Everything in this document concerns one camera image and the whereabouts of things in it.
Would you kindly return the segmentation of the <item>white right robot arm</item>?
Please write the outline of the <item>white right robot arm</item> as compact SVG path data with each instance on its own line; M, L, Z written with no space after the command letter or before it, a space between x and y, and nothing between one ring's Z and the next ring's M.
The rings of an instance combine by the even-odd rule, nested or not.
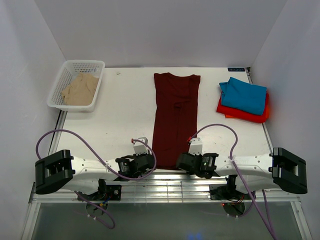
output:
M304 195L308 192L306 161L282 148L255 156L236 156L230 160L217 153L182 153L176 167L199 178L227 177L226 194L237 199L249 191L281 189Z

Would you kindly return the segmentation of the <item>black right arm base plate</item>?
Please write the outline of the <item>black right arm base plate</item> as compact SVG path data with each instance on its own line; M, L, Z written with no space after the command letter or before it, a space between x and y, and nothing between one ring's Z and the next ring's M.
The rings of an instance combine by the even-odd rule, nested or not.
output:
M248 193L242 193L236 189L228 189L226 185L209 185L209 194L211 200L227 200L239 202L240 200L250 200Z

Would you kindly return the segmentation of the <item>dark red t shirt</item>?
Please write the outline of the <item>dark red t shirt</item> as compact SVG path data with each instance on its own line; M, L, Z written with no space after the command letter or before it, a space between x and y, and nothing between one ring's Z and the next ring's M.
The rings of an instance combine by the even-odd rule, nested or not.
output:
M189 150L188 139L197 132L199 75L155 73L156 112L152 149L158 169L174 170L180 154Z

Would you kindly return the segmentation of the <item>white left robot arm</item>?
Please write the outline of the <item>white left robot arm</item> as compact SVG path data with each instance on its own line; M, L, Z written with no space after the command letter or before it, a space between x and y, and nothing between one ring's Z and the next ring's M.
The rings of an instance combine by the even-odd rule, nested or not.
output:
M72 156L69 150L60 150L35 163L35 193L47 195L58 190L70 190L100 200L106 195L104 182L124 182L138 179L154 167L150 153L127 155L106 160Z

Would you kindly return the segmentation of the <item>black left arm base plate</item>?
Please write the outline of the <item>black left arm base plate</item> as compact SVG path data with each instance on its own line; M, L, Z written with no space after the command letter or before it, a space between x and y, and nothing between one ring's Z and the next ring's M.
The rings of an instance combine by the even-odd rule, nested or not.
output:
M79 194L89 201L120 201L122 194L121 185L107 185L98 186L92 194L84 194L79 192Z

